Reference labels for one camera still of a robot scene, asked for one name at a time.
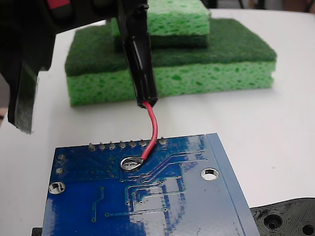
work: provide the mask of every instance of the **dark green scouring pad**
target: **dark green scouring pad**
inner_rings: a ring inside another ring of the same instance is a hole
[[[205,48],[209,45],[210,11],[199,0],[149,0],[148,31],[154,48]],[[115,48],[122,51],[116,20]]]
[[[270,88],[277,57],[232,19],[212,19],[209,48],[152,53],[161,97]],[[114,52],[110,25],[78,30],[65,69],[72,106],[135,99],[125,56]]]

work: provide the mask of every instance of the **screw hole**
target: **screw hole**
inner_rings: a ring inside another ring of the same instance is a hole
[[[216,180],[219,177],[219,172],[216,169],[207,168],[201,172],[201,177],[205,180]]]
[[[48,187],[48,191],[51,194],[60,194],[63,193],[65,191],[65,184],[62,182],[54,182],[52,184],[49,185]]]
[[[307,236],[311,236],[314,235],[315,229],[312,225],[306,225],[303,227],[302,232]]]
[[[264,219],[264,225],[270,230],[276,230],[281,227],[283,221],[280,216],[271,214]]]

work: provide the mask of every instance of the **white surface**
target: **white surface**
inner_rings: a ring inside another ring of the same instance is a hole
[[[272,89],[186,95],[154,107],[159,135],[217,132],[250,207],[315,197],[315,18],[302,13],[214,10],[235,18],[278,53]],[[32,135],[0,129],[0,234],[41,227],[56,147],[149,139],[135,102],[70,108],[64,62],[74,31],[59,34],[40,73]]]

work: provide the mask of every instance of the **wire insulation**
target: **wire insulation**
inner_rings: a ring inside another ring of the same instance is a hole
[[[152,121],[152,138],[147,146],[147,148],[144,150],[144,152],[142,153],[141,158],[145,161],[148,158],[148,155],[150,154],[152,148],[154,147],[154,145],[157,142],[158,139],[158,121],[156,116],[154,115],[152,106],[148,103],[148,102],[143,102],[143,105],[147,108],[149,116],[151,118]]]

